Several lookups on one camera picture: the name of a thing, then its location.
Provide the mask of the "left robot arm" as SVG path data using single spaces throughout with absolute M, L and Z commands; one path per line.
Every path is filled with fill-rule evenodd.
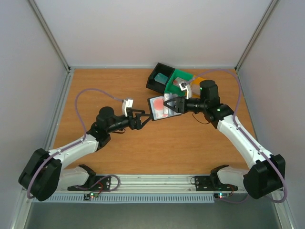
M 103 107 L 90 129 L 78 140 L 49 151 L 43 148 L 35 150 L 18 183 L 27 190 L 27 198 L 44 201 L 56 191 L 68 165 L 105 147 L 111 139 L 111 133 L 127 127 L 140 130 L 151 118 L 151 114 L 144 110 L 127 108 L 124 114 L 117 116 L 111 107 Z

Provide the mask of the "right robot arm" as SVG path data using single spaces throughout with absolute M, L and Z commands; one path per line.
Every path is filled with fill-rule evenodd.
M 225 135 L 245 160 L 248 170 L 235 169 L 228 165 L 219 166 L 211 171 L 210 183 L 215 189 L 225 185 L 233 185 L 246 190 L 254 199 L 283 188 L 287 198 L 285 182 L 285 159 L 281 155 L 273 155 L 259 144 L 244 128 L 236 113 L 226 104 L 221 103 L 218 86 L 213 80 L 200 82 L 200 97 L 190 97 L 190 87 L 186 82 L 180 83 L 186 96 L 172 96 L 164 100 L 164 106 L 176 113 L 203 113 L 207 122 Z

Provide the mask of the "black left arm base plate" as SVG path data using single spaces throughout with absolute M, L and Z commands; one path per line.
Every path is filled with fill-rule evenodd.
M 111 176 L 90 176 L 84 185 L 68 187 L 68 191 L 99 191 L 110 190 Z

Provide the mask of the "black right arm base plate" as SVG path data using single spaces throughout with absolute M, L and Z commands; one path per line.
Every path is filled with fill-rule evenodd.
M 218 181 L 213 182 L 210 176 L 194 176 L 190 180 L 192 185 L 195 185 L 196 191 L 237 191 L 237 186 L 226 185 L 219 183 Z

